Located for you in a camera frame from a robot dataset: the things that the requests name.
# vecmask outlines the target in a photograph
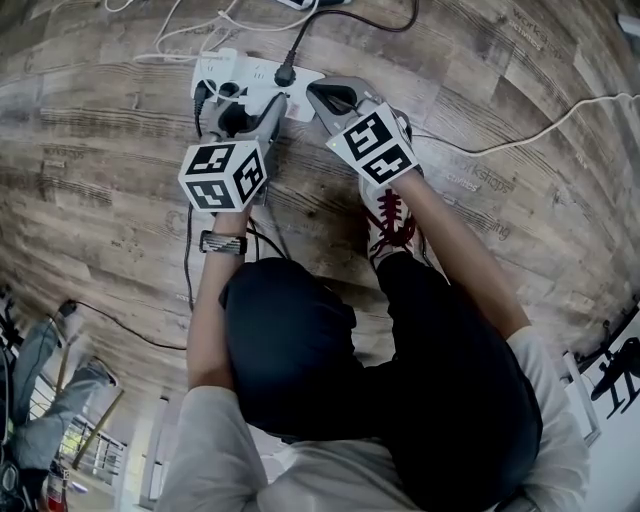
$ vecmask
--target dark shorts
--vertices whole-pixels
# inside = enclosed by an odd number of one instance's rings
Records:
[[[439,272],[398,253],[377,274],[396,357],[364,368],[353,309],[301,265],[271,258],[238,270],[220,302],[242,413],[289,441],[381,438],[418,506],[485,510],[516,490],[537,456],[531,384]]]

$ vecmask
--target leg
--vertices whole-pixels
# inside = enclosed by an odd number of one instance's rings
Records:
[[[397,253],[380,263],[378,278],[397,360],[373,372],[386,384],[376,392],[386,394],[384,415],[394,418],[385,441],[404,485],[425,510],[449,508],[451,496],[456,505],[489,508],[537,456],[542,422],[531,384],[505,340],[436,270]],[[464,496],[455,492],[460,482]]]
[[[243,265],[220,297],[240,407],[291,440],[364,437],[353,309],[299,264]]]
[[[107,369],[99,361],[94,359],[78,368],[44,416],[16,429],[10,446],[18,465],[22,469],[49,469],[73,418],[82,413],[91,394],[108,383]]]
[[[29,419],[31,395],[36,379],[53,354],[58,335],[51,320],[34,325],[27,334],[13,371],[13,404],[11,419],[15,426],[24,425]]]

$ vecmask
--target white sneaker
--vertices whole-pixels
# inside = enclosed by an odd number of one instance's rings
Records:
[[[362,176],[358,177],[358,188],[369,222],[367,253],[374,270],[394,252],[413,256],[416,222],[400,196],[388,186],[376,189]]]

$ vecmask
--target white shirt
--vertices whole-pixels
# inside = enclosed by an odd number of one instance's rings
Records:
[[[507,510],[581,509],[588,449],[542,340],[525,327],[508,343],[540,406],[540,451],[522,482],[528,500]],[[268,484],[235,393],[200,387],[186,396],[178,444],[156,511],[365,512],[420,510],[403,492],[391,454],[375,440],[292,445],[293,464]]]

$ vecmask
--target jeans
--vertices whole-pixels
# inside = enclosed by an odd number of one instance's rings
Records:
[[[42,417],[29,421],[36,377],[53,354],[57,342],[58,337],[48,320],[35,325],[20,348],[13,372],[11,419],[14,434],[9,446],[21,469],[48,471],[73,418],[82,413],[91,394],[109,382],[102,366],[90,362],[76,370]]]

